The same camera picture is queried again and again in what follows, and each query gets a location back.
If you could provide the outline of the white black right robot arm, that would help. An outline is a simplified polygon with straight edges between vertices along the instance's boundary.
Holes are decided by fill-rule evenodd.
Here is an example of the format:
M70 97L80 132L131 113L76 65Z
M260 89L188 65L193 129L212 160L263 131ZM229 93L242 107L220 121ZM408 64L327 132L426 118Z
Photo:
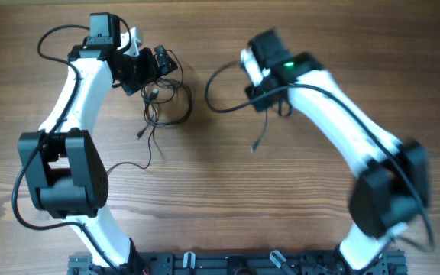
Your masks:
M353 224L330 263L335 272L394 272L396 266L383 252L417 216L434 241L427 212L428 155L420 143L402 142L373 122L312 54L291 54L274 29L248 41L241 68L251 80L245 92L257 111L287 103L290 111L303 113L354 175L348 203Z

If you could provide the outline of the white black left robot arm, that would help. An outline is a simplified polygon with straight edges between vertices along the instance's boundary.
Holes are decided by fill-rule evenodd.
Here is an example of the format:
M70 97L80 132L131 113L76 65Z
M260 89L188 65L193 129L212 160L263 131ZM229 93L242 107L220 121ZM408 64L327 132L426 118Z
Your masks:
M121 88L144 100L145 131L161 126L156 92L176 91L182 79L170 74L180 68L171 50L144 47L138 30L121 28L117 15L93 13L89 35L64 60L68 75L49 117L37 131L18 140L21 158L15 185L26 183L34 207L54 219L54 227L69 226L89 249L89 256L70 261L69 273L146 274L147 263L134 242L119 228L106 202L109 169L93 143L92 133L106 94Z

